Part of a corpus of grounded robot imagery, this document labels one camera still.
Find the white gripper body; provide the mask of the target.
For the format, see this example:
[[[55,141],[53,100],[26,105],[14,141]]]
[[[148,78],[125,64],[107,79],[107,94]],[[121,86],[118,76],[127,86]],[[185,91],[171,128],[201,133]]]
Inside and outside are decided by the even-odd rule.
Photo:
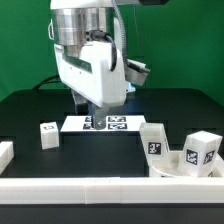
[[[64,46],[55,44],[54,49],[61,81],[100,108],[123,105],[128,83],[143,85],[149,74],[140,62],[131,61],[138,71],[126,67],[120,51],[117,51],[116,67],[111,71],[112,49],[109,43],[93,41],[82,47],[79,60],[88,62],[90,71],[78,67],[76,58],[65,54]]]

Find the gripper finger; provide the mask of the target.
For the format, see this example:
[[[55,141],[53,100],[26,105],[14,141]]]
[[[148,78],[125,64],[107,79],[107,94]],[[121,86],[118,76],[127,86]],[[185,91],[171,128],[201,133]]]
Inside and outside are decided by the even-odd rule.
[[[75,112],[77,115],[87,115],[88,114],[88,102],[87,100],[77,93],[76,91],[72,90],[72,97],[75,104]]]
[[[106,115],[104,109],[98,107],[97,105],[93,105],[92,109],[93,109],[93,115],[92,115],[93,127],[96,130],[104,129],[106,125]]]

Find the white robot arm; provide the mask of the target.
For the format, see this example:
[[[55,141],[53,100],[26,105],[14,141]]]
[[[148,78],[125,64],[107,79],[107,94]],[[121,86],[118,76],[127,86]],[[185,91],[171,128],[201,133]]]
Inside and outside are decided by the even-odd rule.
[[[93,104],[93,127],[106,127],[112,107],[126,100],[130,83],[142,85],[149,70],[127,58],[120,5],[164,5],[169,0],[51,0],[49,38],[59,77],[72,91],[76,112]]]

